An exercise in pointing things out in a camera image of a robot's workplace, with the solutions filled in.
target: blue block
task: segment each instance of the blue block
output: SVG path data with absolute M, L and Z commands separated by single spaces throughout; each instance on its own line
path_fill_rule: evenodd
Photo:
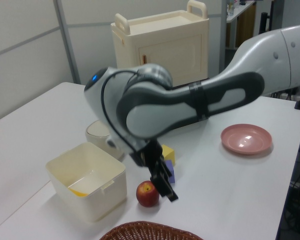
M 170 173 L 172 174 L 172 176 L 169 177 L 168 181 L 169 181 L 169 183 L 174 184 L 176 182 L 176 180 L 175 180 L 175 171 L 174 171 L 174 166 L 172 164 L 172 161 L 165 160 L 164 162 L 165 162 L 166 167 L 169 169 Z

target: red apple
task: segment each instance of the red apple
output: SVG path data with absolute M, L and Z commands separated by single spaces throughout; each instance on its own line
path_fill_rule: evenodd
M 159 192 L 151 181 L 144 181 L 136 188 L 136 199 L 142 206 L 150 208 L 159 202 Z

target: pink plate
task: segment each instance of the pink plate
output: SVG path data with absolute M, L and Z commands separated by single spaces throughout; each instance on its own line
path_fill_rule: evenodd
M 252 155 L 270 148 L 272 137 L 263 128 L 250 124 L 228 126 L 221 133 L 221 141 L 227 149 Z

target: yellow block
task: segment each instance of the yellow block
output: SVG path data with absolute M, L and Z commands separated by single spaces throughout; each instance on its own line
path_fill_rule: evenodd
M 164 160 L 171 160 L 173 166 L 176 164 L 175 150 L 173 150 L 172 148 L 166 145 L 162 145 L 162 155 L 164 157 Z
M 68 187 L 68 189 L 69 189 L 71 192 L 73 192 L 75 195 L 79 196 L 79 197 L 85 197 L 85 196 L 88 196 L 87 193 L 79 192 L 79 191 L 76 191 L 76 190 L 74 190 L 74 189 L 72 189 L 72 188 L 69 188 L 69 187 Z

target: wicker basket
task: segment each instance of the wicker basket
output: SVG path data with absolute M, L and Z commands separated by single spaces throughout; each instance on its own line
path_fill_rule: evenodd
M 116 226 L 100 240 L 203 240 L 197 235 L 170 226 L 134 221 Z

